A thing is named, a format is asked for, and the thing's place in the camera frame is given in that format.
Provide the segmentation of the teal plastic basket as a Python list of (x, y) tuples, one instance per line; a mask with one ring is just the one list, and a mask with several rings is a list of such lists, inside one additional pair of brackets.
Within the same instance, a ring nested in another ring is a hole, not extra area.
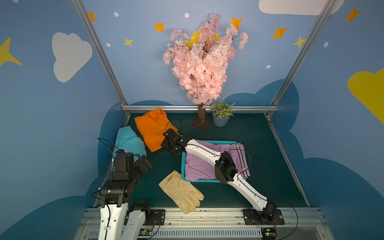
[[(203, 146), (217, 152), (227, 151), (241, 172), (248, 167), (244, 146), (235, 141), (199, 141)], [(201, 158), (183, 153), (182, 154), (182, 178), (186, 182), (196, 183), (219, 183), (215, 177), (215, 168)]]

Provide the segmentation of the purple striped pants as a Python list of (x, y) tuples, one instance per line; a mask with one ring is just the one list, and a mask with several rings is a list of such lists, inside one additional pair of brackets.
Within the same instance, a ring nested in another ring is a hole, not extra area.
[[(243, 178), (251, 176), (248, 170), (248, 164), (246, 161), (246, 152), (243, 144), (212, 144), (209, 142), (199, 141), (197, 142), (206, 148), (212, 149), (217, 152), (228, 152), (234, 161), (237, 170), (241, 173)], [(186, 155), (185, 164), (185, 180), (188, 182), (196, 182), (199, 180), (215, 181), (215, 169), (212, 165), (202, 160), (201, 158), (188, 154)]]

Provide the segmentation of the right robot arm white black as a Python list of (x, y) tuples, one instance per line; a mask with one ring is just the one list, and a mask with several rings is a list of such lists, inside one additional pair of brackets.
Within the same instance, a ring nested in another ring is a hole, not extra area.
[(268, 224), (274, 220), (277, 206), (267, 197), (254, 189), (241, 175), (230, 153), (217, 152), (198, 143), (196, 140), (182, 136), (173, 129), (163, 133), (165, 139), (161, 146), (176, 155), (182, 152), (197, 156), (215, 168), (215, 177), (223, 184), (228, 184), (246, 198), (253, 208), (258, 211), (259, 221)]

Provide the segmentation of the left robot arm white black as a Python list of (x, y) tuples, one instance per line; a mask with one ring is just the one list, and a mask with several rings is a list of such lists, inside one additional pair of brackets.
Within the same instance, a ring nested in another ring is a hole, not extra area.
[(145, 155), (119, 153), (114, 158), (112, 178), (100, 189), (99, 240), (136, 240), (150, 216), (146, 202), (129, 207), (129, 201), (139, 178), (147, 173), (152, 163)]

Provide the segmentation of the folded teal garment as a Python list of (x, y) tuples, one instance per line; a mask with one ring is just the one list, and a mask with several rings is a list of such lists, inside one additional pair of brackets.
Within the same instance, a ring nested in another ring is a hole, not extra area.
[(137, 136), (130, 126), (118, 130), (115, 145), (114, 154), (121, 149), (127, 153), (139, 155), (139, 157), (134, 156), (134, 163), (141, 162), (140, 157), (147, 155), (145, 143)]

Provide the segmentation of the cream leather glove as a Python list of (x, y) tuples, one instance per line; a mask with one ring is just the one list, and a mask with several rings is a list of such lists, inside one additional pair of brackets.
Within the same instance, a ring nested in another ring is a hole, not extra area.
[(175, 202), (185, 215), (194, 212), (204, 199), (204, 195), (190, 182), (184, 181), (181, 174), (177, 171), (167, 175), (159, 183), (159, 187)]

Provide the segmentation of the small potted green plant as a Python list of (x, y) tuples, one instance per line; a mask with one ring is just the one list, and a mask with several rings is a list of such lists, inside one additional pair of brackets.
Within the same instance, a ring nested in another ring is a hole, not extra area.
[(216, 127), (222, 128), (227, 124), (229, 118), (234, 115), (234, 105), (224, 100), (212, 104), (213, 123)]

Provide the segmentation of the left green circuit board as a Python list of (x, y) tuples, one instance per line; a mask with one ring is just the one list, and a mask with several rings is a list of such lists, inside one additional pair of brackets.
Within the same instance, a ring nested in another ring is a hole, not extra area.
[(136, 234), (137, 237), (151, 237), (153, 235), (154, 231), (150, 229), (139, 229), (138, 233)]

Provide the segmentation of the green circuit board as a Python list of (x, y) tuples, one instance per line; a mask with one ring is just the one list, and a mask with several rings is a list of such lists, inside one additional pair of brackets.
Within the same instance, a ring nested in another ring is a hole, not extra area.
[(154, 231), (150, 229), (139, 229), (138, 233), (136, 234), (137, 237), (151, 237), (153, 235)]
[(262, 240), (276, 240), (277, 231), (271, 228), (262, 228), (261, 229)]

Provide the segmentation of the right green circuit board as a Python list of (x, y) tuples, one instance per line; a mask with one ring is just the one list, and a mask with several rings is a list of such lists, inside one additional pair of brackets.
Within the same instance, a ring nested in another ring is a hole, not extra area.
[(277, 231), (271, 228), (262, 228), (261, 229), (262, 240), (276, 240)]

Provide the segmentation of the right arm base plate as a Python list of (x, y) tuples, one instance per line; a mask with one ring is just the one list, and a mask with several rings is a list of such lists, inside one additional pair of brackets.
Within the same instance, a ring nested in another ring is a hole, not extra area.
[(285, 225), (285, 220), (281, 210), (276, 209), (270, 220), (262, 218), (262, 213), (254, 209), (243, 209), (243, 217), (245, 224), (248, 225)]

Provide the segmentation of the right aluminium frame post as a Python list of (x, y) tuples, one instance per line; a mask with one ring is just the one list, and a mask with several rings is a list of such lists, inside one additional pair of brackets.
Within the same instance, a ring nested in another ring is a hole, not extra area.
[(324, 26), (326, 25), (328, 19), (332, 15), (331, 12), (336, 2), (336, 0), (328, 0), (325, 2), (323, 9), (321, 10), (318, 18), (316, 19), (311, 31), (307, 36), (307, 40), (305, 41), (304, 46), (301, 47), (301, 50), (299, 51), (292, 67), (290, 68), (288, 74), (283, 80), (283, 83), (281, 84), (275, 97), (273, 98), (273, 101), (271, 102), (271, 107), (273, 107), (274, 109), (278, 108), (278, 105), (282, 100), (284, 94), (288, 90), (290, 84), (294, 80), (294, 77), (296, 76), (300, 67), (304, 63), (308, 53), (310, 52), (312, 46), (314, 45), (315, 41), (317, 40)]

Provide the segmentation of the aluminium frame post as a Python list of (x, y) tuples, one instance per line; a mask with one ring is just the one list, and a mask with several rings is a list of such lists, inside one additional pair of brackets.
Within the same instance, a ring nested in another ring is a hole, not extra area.
[(274, 109), (278, 108), (278, 105), (282, 100), (284, 94), (288, 90), (290, 84), (294, 80), (294, 77), (296, 76), (300, 67), (304, 63), (308, 53), (310, 52), (312, 46), (314, 45), (315, 41), (317, 40), (324, 26), (326, 25), (328, 19), (332, 15), (331, 12), (336, 2), (336, 0), (328, 0), (325, 2), (323, 9), (321, 10), (318, 18), (316, 19), (311, 31), (307, 36), (307, 40), (305, 41), (304, 46), (301, 47), (301, 50), (299, 51), (292, 67), (290, 68), (288, 74), (283, 80), (283, 83), (281, 84), (275, 97), (273, 98), (273, 101), (271, 102), (271, 107), (273, 107)]
[(110, 80), (110, 83), (121, 103), (121, 105), (127, 105), (127, 100), (124, 96), (123, 90), (121, 89), (120, 83), (112, 69), (112, 66), (108, 60), (108, 57), (106, 55), (106, 52), (102, 46), (102, 43), (97, 35), (97, 32), (95, 30), (95, 27), (93, 25), (93, 21), (91, 20), (86, 6), (83, 1), (81, 0), (71, 0), (72, 4), (74, 5), (74, 8), (78, 14), (78, 16), (81, 19), (81, 22), (97, 52), (97, 55), (102, 63), (102, 66), (107, 74), (107, 77)]

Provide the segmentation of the aluminium front rail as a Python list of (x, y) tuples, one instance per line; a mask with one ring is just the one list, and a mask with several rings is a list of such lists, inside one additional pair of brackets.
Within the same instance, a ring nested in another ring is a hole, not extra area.
[[(280, 208), (277, 238), (285, 240), (332, 240), (333, 234), (319, 208)], [(155, 227), (154, 239), (260, 240), (265, 225), (246, 225), (241, 208), (199, 208), (185, 215), (165, 209), (164, 225)]]

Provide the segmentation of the left aluminium frame post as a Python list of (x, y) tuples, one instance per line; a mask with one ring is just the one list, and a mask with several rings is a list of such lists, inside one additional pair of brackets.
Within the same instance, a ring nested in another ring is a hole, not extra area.
[(106, 52), (102, 46), (102, 43), (97, 35), (97, 32), (95, 30), (95, 27), (93, 25), (93, 21), (91, 20), (86, 6), (83, 1), (81, 0), (71, 0), (72, 4), (74, 5), (74, 8), (78, 14), (78, 16), (81, 19), (81, 22), (97, 52), (97, 55), (102, 63), (102, 66), (107, 74), (107, 77), (110, 80), (110, 83), (121, 103), (121, 105), (127, 105), (127, 100), (124, 96), (123, 90), (121, 89), (120, 83), (112, 69), (112, 66), (108, 60), (108, 57), (106, 55)]

